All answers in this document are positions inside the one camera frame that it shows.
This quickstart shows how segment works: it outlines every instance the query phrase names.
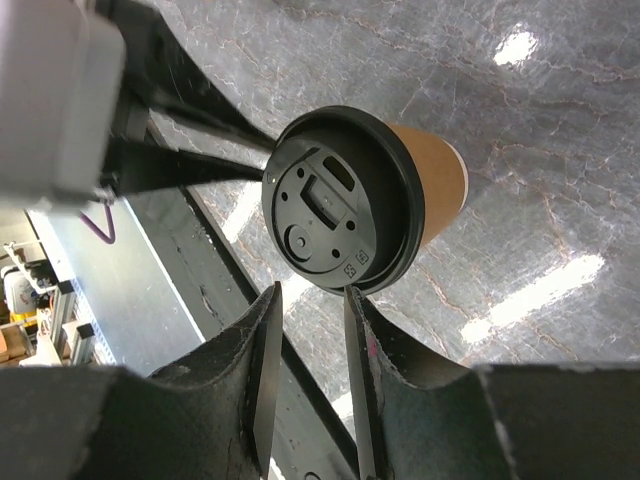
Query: purple cable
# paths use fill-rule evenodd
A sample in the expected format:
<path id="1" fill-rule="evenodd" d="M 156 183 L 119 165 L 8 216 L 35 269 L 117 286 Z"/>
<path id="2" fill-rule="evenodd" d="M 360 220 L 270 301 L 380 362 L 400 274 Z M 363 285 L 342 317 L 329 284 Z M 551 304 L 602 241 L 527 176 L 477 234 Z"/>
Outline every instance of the purple cable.
<path id="1" fill-rule="evenodd" d="M 100 240 L 107 245 L 113 245 L 116 242 L 116 230 L 113 227 L 113 217 L 111 215 L 111 207 L 109 205 L 104 206 L 104 213 L 107 215 L 107 230 L 109 234 L 104 233 L 100 227 L 98 227 L 93 220 L 87 217 L 84 213 L 80 213 L 80 220 L 95 233 Z"/>

